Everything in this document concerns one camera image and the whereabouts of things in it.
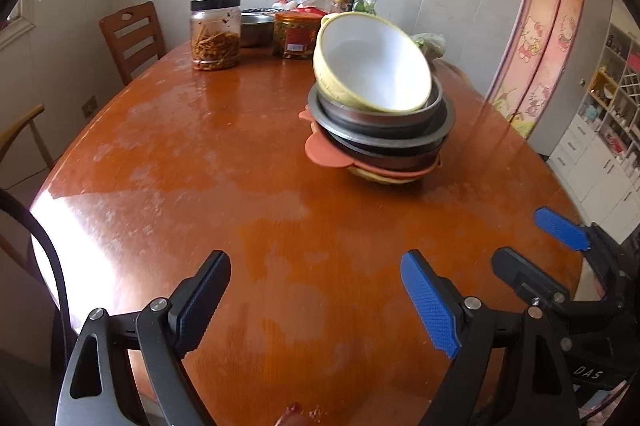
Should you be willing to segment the yellow scalloped plate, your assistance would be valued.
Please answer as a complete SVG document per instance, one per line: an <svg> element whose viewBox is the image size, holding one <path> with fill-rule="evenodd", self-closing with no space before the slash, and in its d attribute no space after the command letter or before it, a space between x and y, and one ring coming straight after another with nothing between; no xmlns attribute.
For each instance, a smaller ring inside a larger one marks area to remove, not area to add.
<svg viewBox="0 0 640 426"><path fill-rule="evenodd" d="M416 172L385 171L385 169L374 168L373 166L362 168L360 164L350 165L347 171L352 175L373 181L373 183L380 183L381 185L407 185L407 183L414 183L424 178L441 166L442 156L439 154L430 165Z"/></svg>

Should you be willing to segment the large steel bowl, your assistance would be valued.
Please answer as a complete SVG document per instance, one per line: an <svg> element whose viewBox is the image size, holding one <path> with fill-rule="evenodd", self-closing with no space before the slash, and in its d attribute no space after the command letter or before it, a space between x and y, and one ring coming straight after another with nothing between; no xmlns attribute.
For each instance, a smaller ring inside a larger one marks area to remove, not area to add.
<svg viewBox="0 0 640 426"><path fill-rule="evenodd" d="M385 149L435 147L448 137L456 122L456 110L448 96L442 98L432 120L421 131L341 122L322 107L321 99L318 88L311 87L307 96L307 106L314 120L333 136L369 147Z"/></svg>

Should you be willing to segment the small steel bowl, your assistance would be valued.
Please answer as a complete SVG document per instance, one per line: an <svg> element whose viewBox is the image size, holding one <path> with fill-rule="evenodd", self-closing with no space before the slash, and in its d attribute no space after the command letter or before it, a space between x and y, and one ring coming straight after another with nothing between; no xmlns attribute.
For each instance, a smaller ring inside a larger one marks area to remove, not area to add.
<svg viewBox="0 0 640 426"><path fill-rule="evenodd" d="M332 122L373 137L416 137L436 121L436 114L444 104L442 84L436 78L425 104L416 111L402 114L349 108L330 99L319 87L316 95L319 106Z"/></svg>

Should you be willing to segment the orange silicone plate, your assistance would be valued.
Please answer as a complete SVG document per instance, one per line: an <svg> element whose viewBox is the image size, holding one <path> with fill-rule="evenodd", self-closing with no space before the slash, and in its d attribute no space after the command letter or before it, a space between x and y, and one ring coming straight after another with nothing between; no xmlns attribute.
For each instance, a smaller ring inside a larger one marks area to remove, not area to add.
<svg viewBox="0 0 640 426"><path fill-rule="evenodd" d="M349 157L345 152L338 150L328 142L326 137L320 134L320 126L306 106L302 112L298 113L300 120L310 123L311 135L305 141L305 153L312 163L329 168L348 168L353 164L360 164L362 168L371 167L353 157Z"/></svg>

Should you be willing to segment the cream bowl with handle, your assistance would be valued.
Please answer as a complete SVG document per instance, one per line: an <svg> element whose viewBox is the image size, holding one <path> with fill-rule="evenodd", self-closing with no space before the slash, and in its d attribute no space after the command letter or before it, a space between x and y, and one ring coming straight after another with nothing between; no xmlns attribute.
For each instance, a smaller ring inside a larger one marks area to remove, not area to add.
<svg viewBox="0 0 640 426"><path fill-rule="evenodd" d="M430 67L410 36L364 12L324 16L312 64L323 94L359 110L411 113L433 88Z"/></svg>

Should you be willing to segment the shallow steel pan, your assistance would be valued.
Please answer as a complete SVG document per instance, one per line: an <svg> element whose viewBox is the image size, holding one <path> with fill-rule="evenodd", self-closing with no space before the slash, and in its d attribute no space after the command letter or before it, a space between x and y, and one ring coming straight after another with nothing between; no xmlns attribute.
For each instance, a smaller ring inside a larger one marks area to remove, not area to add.
<svg viewBox="0 0 640 426"><path fill-rule="evenodd" d="M358 143L337 137L325 129L322 129L320 134L326 137L331 145L345 152L349 157L367 165L390 171L417 171L426 168L436 160L437 154L442 149L442 142L433 147L388 149L358 145Z"/></svg>

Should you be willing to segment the white display cabinet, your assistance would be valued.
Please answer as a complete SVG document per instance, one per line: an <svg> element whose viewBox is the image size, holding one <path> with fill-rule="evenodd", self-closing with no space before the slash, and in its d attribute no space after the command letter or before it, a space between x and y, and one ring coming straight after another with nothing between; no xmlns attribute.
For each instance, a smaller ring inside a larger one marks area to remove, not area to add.
<svg viewBox="0 0 640 426"><path fill-rule="evenodd" d="M639 227L639 27L614 0L597 69L548 165L586 224L618 243Z"/></svg>

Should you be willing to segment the hello kitty pink door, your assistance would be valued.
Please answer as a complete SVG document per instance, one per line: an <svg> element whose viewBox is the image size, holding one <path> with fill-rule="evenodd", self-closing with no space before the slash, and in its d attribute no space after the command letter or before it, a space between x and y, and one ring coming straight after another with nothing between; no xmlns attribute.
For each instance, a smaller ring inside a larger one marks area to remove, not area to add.
<svg viewBox="0 0 640 426"><path fill-rule="evenodd" d="M585 0L523 0L501 60L491 105L523 138L547 108L565 69Z"/></svg>

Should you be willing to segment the green vegetables in bag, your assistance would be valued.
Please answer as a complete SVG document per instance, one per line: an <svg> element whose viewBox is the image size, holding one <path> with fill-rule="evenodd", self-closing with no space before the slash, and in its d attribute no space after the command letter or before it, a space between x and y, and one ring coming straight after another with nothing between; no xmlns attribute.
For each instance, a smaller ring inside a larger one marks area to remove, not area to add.
<svg viewBox="0 0 640 426"><path fill-rule="evenodd" d="M442 58L446 53L446 38L441 34L419 33L411 36L411 39L428 61Z"/></svg>

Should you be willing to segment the brown slatted wooden chair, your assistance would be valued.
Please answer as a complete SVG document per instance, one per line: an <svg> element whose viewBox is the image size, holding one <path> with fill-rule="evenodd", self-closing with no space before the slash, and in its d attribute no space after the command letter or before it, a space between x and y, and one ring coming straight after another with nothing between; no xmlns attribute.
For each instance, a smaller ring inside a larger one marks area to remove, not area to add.
<svg viewBox="0 0 640 426"><path fill-rule="evenodd" d="M124 85L143 64L166 54L160 20L151 1L114 12L102 18L99 27Z"/></svg>

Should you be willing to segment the clear jar black lid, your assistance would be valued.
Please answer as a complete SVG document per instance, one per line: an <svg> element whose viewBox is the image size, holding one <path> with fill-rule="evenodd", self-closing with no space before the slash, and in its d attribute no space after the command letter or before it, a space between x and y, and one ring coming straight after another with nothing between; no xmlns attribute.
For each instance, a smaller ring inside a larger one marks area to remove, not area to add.
<svg viewBox="0 0 640 426"><path fill-rule="evenodd" d="M192 0L192 67L217 71L236 66L241 48L241 0Z"/></svg>

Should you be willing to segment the steel basin behind jars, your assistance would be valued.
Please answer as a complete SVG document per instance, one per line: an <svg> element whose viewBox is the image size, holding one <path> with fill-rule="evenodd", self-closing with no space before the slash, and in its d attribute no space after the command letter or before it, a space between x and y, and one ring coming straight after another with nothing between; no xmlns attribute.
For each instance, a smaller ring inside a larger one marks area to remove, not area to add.
<svg viewBox="0 0 640 426"><path fill-rule="evenodd" d="M243 48L271 46L273 28L273 12L243 10L241 12L241 46Z"/></svg>

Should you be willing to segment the orange-lid pickle jar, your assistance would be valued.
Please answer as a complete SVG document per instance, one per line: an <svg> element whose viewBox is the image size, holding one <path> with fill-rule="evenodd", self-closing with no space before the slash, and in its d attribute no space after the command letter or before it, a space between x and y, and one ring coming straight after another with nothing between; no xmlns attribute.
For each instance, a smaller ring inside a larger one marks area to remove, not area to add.
<svg viewBox="0 0 640 426"><path fill-rule="evenodd" d="M321 19L314 12L278 12L274 16L273 55L283 59L311 58Z"/></svg>

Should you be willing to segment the dark sauce bottle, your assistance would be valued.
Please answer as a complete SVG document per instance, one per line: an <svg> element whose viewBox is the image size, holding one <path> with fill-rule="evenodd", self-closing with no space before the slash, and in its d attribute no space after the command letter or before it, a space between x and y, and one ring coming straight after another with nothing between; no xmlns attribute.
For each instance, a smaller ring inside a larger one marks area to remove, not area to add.
<svg viewBox="0 0 640 426"><path fill-rule="evenodd" d="M349 11L349 0L331 0L330 14L341 14Z"/></svg>

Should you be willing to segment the red white plastic bag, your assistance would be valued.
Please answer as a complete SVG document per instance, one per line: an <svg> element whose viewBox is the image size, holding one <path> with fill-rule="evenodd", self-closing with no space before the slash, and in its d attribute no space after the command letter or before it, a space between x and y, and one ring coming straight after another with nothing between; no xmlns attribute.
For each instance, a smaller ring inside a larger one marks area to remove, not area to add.
<svg viewBox="0 0 640 426"><path fill-rule="evenodd" d="M271 8L276 12L314 12L324 16L332 12L332 0L277 0Z"/></svg>

